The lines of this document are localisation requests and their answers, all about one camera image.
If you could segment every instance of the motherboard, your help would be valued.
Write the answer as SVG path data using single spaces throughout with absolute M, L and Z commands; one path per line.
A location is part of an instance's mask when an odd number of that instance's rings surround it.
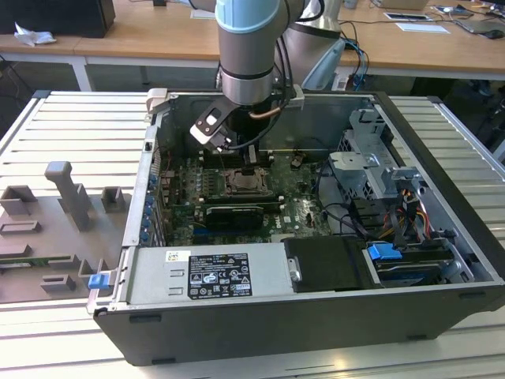
M 160 195 L 167 245 L 330 235 L 314 194 L 320 163 L 303 152 L 264 152 L 259 160 L 245 169 L 236 155 L 166 159 Z

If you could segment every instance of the blue tab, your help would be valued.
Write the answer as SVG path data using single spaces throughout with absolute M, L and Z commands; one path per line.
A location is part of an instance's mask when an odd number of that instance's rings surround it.
M 402 259 L 403 255 L 393 249 L 392 243 L 374 243 L 368 248 L 370 257 L 375 259 Z
M 94 274 L 89 277 L 88 288 L 90 290 L 109 289 L 110 274 Z

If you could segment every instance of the aluminum profile table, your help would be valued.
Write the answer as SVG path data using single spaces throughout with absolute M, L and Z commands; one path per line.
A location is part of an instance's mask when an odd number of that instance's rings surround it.
M 116 186 L 122 181 L 125 190 L 131 190 L 137 172 L 139 141 L 148 124 L 144 99 L 143 93 L 52 92 L 47 99 L 32 100 L 0 143 L 3 181 L 0 183 L 4 186 L 15 181 L 22 168 L 31 185 L 38 186 L 34 191 L 39 191 L 39 195 L 53 194 L 50 183 L 37 185 L 43 175 L 37 167 L 45 168 L 49 159 L 67 151 L 66 154 L 72 153 L 75 174 L 82 176 L 90 192 L 101 188 L 103 184 L 98 181 L 104 180 Z M 505 223 L 499 217 L 505 206 L 503 168 L 443 105 L 432 104 L 426 98 L 392 99 L 493 233 L 501 238 Z M 118 131 L 121 138 L 115 140 L 118 134 L 114 132 Z M 127 133 L 132 131 L 142 136 Z M 96 144 L 101 144 L 100 152 L 94 151 Z M 398 143 L 394 144 L 410 164 Z M 0 305 L 0 377 L 505 376 L 505 308 L 475 314 L 436 340 L 134 367 L 86 313 L 85 303 L 86 299 L 76 299 Z
M 466 200 L 505 247 L 505 168 L 441 103 L 425 97 L 391 97 Z M 399 141 L 399 155 L 413 166 Z

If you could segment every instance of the desk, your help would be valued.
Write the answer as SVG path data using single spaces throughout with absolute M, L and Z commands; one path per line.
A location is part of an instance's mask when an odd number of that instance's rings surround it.
M 444 4 L 457 4 L 446 0 Z M 342 8 L 342 20 L 388 21 L 385 9 Z M 217 66 L 219 41 L 213 20 L 190 19 L 191 10 L 179 4 L 166 8 L 151 2 L 114 0 L 116 19 L 103 39 L 57 37 L 37 47 L 22 45 L 13 36 L 0 36 L 0 54 L 13 61 L 68 63 L 83 91 L 93 89 L 86 65 Z M 369 73 L 409 77 L 505 80 L 505 39 L 474 36 L 457 25 L 442 23 L 451 34 L 403 32 L 395 24 L 356 24 L 358 39 L 370 57 Z M 353 35 L 350 25 L 344 31 Z M 338 74 L 346 77 L 357 58 L 345 51 Z
M 0 35 L 0 54 L 10 61 L 72 65 L 81 91 L 94 89 L 86 65 L 215 68 L 219 60 L 214 20 L 191 19 L 180 4 L 114 0 L 116 18 L 103 39 L 56 36 L 57 43 L 30 47 Z
M 431 0 L 429 5 L 439 4 Z M 446 0 L 444 5 L 465 7 L 468 2 Z M 339 18 L 342 21 L 389 21 L 383 14 L 390 9 L 370 8 L 368 0 L 360 0 L 356 9 L 342 7 Z M 405 13 L 429 13 L 398 11 Z M 440 16 L 429 14 L 431 18 Z M 403 32 L 396 24 L 355 24 L 358 40 L 370 57 L 371 75 L 394 75 L 405 77 L 440 77 L 451 79 L 505 80 L 505 39 L 486 39 L 475 36 L 456 24 L 437 23 L 451 34 L 423 32 Z M 342 26 L 349 38 L 354 32 L 349 24 Z M 340 73 L 349 73 L 356 65 L 352 62 L 353 51 L 346 51 L 342 57 Z

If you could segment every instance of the warning label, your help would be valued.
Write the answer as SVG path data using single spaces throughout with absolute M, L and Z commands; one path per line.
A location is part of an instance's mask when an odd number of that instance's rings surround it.
M 253 295 L 245 253 L 191 255 L 188 277 L 188 296 L 192 300 Z

